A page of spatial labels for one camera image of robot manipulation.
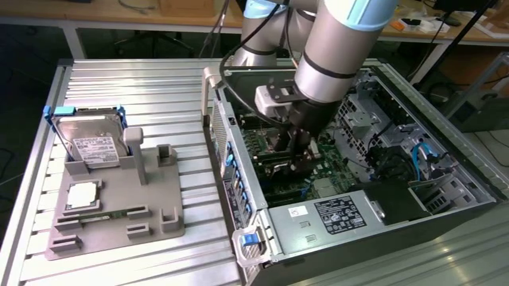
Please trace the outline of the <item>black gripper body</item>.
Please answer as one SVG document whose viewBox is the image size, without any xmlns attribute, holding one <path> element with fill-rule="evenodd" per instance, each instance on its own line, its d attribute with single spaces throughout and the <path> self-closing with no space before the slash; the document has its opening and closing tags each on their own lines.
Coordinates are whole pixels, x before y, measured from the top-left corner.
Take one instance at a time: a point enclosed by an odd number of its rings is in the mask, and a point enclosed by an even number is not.
<svg viewBox="0 0 509 286">
<path fill-rule="evenodd" d="M 313 100 L 294 101 L 289 112 L 290 123 L 317 137 L 333 120 L 338 108 L 338 101 L 330 103 Z"/>
</svg>

